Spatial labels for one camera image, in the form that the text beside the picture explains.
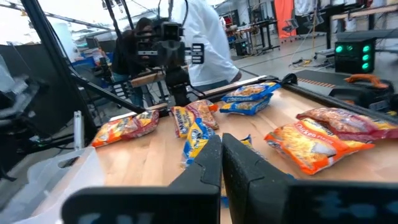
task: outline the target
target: wooden tabletop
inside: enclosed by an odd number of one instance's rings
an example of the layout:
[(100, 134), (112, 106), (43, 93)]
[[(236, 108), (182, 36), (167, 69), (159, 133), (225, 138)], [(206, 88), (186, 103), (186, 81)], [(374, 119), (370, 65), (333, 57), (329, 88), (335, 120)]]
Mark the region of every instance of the wooden tabletop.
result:
[[(398, 141), (379, 141), (368, 151), (352, 154), (313, 176), (303, 174), (263, 140), (276, 127), (293, 123), (298, 113), (322, 105), (287, 90), (277, 90), (270, 105), (255, 116), (215, 113), (220, 129), (238, 139), (252, 136), (252, 143), (276, 168), (300, 179), (398, 181)], [(146, 136), (97, 149), (107, 186), (167, 186), (183, 171), (184, 139), (175, 137), (171, 117), (160, 118), (157, 129)], [(221, 210), (221, 223), (231, 223), (229, 210)]]
[(351, 14), (348, 14), (348, 13), (338, 14), (338, 15), (332, 16), (331, 19), (355, 18), (355, 17), (359, 17), (359, 16), (368, 16), (368, 15), (376, 14), (376, 13), (396, 12), (396, 11), (398, 11), (398, 4), (393, 4), (390, 6), (369, 7), (369, 8), (362, 9), (360, 11), (352, 12)]

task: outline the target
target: chips bag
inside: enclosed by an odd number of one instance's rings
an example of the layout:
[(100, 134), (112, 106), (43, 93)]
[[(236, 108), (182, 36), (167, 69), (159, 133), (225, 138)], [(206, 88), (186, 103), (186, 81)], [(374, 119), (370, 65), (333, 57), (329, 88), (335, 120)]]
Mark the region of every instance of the chips bag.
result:
[(221, 113), (237, 113), (243, 115), (255, 115), (258, 111), (264, 109), (272, 97), (272, 93), (257, 101), (233, 102), (227, 103), (221, 107)]
[(372, 119), (365, 115), (359, 115), (359, 117), (372, 123), (377, 128), (377, 131), (371, 135), (374, 140), (398, 138), (398, 125), (380, 119)]
[(278, 88), (280, 88), (280, 84), (274, 82), (246, 85), (228, 93), (222, 100), (227, 103), (261, 100)]
[(98, 131), (91, 144), (100, 147), (121, 139), (138, 138), (152, 132), (159, 122), (159, 111), (145, 111), (135, 117), (110, 121)]
[(329, 129), (310, 118), (279, 127), (269, 133), (265, 140), (308, 175), (330, 167), (344, 156), (374, 147), (373, 144), (340, 140)]
[(124, 127), (121, 135), (122, 139), (139, 138), (151, 133), (157, 127), (159, 122), (159, 111), (145, 111), (133, 119), (130, 119)]
[(184, 156), (186, 158), (195, 158), (213, 135), (215, 135), (215, 132), (206, 127), (201, 118), (196, 118), (188, 132), (187, 141), (183, 149)]
[(296, 118), (312, 118), (344, 140), (366, 142), (384, 138), (398, 138), (397, 125), (341, 108), (317, 108), (298, 114)]
[(100, 147), (121, 140), (124, 127), (130, 120), (132, 120), (132, 117), (117, 119), (102, 125), (91, 145)]
[(185, 107), (173, 106), (171, 112), (175, 120), (175, 133), (177, 137), (187, 137), (189, 129), (196, 118), (201, 118), (202, 122), (209, 128), (218, 129), (218, 124), (211, 114), (212, 111), (216, 111), (217, 109), (217, 105), (209, 103), (208, 100), (195, 101)]

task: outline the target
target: white shirt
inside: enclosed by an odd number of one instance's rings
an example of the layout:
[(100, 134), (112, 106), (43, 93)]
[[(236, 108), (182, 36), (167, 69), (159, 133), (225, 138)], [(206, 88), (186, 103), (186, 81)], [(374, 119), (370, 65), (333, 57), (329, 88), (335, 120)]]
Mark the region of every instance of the white shirt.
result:
[[(172, 19), (182, 23), (186, 11), (184, 0), (175, 0)], [(189, 65), (192, 86), (209, 85), (227, 80), (239, 72), (231, 60), (227, 36), (217, 12), (205, 0), (188, 0), (188, 16), (184, 24), (186, 47), (193, 43), (205, 45), (205, 63)]]

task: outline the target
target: orange banner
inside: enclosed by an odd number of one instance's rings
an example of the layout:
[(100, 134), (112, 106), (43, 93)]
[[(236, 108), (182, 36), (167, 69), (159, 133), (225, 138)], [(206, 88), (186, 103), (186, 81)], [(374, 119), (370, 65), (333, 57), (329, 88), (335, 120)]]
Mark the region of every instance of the orange banner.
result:
[[(288, 24), (285, 22), (288, 19), (292, 18), (292, 11), (294, 8), (294, 0), (276, 0), (275, 4), (275, 13), (276, 18), (278, 20), (278, 34), (279, 38), (289, 37), (289, 33), (282, 30), (283, 27)], [(292, 35), (296, 35), (296, 30), (292, 31)]]

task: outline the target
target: black camera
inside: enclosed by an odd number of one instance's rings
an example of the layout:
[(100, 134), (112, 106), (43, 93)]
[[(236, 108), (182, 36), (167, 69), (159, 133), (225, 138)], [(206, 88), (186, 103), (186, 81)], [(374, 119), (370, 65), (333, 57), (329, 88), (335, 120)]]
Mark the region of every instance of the black camera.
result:
[(178, 67), (185, 65), (185, 56), (192, 56), (192, 63), (201, 64), (204, 60), (204, 45), (193, 44), (185, 47), (181, 41), (182, 25), (176, 22), (155, 21), (151, 31), (137, 33), (138, 60), (145, 65)]

